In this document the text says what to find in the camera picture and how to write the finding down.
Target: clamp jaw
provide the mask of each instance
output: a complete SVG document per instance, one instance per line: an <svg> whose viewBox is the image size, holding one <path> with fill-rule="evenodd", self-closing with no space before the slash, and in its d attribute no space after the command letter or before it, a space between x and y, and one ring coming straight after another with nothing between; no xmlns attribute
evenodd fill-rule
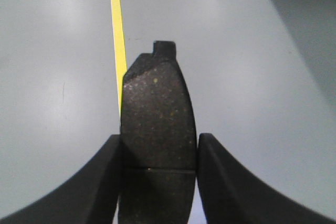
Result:
<svg viewBox="0 0 336 224"><path fill-rule="evenodd" d="M0 224L186 224L197 176L207 223L336 224L275 191L196 129L175 43L123 79L121 134L60 187Z"/></svg>

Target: yellow line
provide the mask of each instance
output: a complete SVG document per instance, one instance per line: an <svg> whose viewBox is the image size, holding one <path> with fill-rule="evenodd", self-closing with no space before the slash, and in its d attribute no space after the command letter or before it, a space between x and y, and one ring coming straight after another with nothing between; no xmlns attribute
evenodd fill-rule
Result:
<svg viewBox="0 0 336 224"><path fill-rule="evenodd" d="M121 112L121 94L122 94L122 78L127 70L124 32L122 29L122 16L120 0L111 0L112 9L112 28L114 40L114 54L115 54L115 72L117 74L118 87L118 106L119 115Z"/></svg>

